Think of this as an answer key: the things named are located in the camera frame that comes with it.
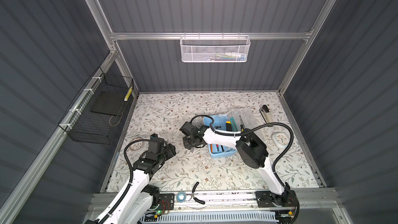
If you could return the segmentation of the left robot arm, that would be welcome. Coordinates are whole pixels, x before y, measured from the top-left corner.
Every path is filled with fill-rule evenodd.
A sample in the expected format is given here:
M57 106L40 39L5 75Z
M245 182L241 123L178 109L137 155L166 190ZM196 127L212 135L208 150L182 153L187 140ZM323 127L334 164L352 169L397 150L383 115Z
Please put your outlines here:
M141 142L148 143L148 150L132 163L127 152L133 144ZM175 146L153 134L150 139L127 144L123 156L129 167L128 181L108 207L95 220L86 220L86 224L136 224L146 211L159 205L160 190L149 182L166 161L176 156Z

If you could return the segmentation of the teal utility knife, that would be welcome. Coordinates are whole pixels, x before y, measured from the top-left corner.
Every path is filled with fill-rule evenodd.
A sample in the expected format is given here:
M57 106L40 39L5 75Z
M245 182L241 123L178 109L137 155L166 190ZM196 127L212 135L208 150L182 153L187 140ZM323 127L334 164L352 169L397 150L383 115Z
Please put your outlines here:
M237 124L236 124L235 119L233 117L230 118L230 122L231 122L231 127L233 129L233 132L239 131L239 128L237 127Z

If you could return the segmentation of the yellow black utility knife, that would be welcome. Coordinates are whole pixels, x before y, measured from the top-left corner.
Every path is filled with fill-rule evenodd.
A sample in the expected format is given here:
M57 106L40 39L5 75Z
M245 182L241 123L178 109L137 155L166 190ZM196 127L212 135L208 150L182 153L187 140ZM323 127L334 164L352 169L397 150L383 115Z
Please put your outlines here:
M233 132L233 127L230 121L226 121L226 130L229 132Z

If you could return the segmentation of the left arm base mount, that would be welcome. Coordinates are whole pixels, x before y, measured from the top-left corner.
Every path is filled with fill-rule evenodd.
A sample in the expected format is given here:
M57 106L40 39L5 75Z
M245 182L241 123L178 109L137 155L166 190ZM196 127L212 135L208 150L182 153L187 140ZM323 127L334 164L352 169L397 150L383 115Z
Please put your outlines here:
M175 194L167 193L167 194L160 194L159 201L152 204L151 208L148 211L171 211L174 209L175 204Z

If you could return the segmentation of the blue plastic tool box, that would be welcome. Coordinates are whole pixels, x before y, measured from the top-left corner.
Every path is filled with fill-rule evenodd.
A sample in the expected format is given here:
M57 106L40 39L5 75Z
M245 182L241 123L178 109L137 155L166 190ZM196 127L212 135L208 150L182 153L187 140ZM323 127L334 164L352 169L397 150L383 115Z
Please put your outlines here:
M228 121L226 114L212 115L210 118L204 117L204 125L209 127L210 123L212 122L211 119L214 120L212 127L216 131L220 131L224 134L228 132L226 130L226 121ZM225 135L216 134L214 131L211 130L211 128L207 129L204 135L204 141L208 144L209 153L210 153L209 145L213 144L213 153L210 153L210 156L213 159L230 157L234 155L236 153L235 146L237 140L238 140L237 136L225 136ZM217 152L216 145L219 145L220 152ZM224 152L222 152L220 145L224 147Z

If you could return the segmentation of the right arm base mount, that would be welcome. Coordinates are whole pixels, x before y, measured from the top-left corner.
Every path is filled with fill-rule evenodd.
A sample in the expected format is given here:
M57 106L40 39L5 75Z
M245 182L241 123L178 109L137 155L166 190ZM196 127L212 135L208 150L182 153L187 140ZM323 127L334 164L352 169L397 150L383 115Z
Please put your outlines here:
M256 191L258 207L293 207L299 206L298 199L293 190L284 190L282 195L274 194L269 190Z

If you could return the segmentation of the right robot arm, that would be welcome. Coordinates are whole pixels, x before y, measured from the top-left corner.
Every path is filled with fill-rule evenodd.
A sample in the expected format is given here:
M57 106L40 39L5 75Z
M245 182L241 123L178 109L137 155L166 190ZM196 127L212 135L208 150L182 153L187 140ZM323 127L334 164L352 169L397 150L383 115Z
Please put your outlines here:
M255 134L256 131L262 128L272 126L286 128L290 135L287 147L274 162L271 162L268 157L265 143ZM277 206L283 206L289 200L292 201L293 206L299 206L297 196L293 194L289 184L283 182L276 172L277 162L287 153L294 141L294 133L288 125L280 122L272 122L253 129L246 128L240 132L230 132L216 130L212 124L209 126L203 125L198 128L187 121L179 130L184 134L183 144L186 149L192 149L201 145L216 144L237 150L244 164L256 169L260 173L267 184L273 202Z

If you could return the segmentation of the black yellow small screwdriver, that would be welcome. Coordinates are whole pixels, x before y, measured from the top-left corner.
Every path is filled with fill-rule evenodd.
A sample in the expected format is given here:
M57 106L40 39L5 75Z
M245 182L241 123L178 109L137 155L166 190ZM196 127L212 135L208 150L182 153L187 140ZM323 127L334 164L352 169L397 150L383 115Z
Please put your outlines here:
M241 116L239 116L239 121L240 121L240 131L243 132L245 129L245 125Z

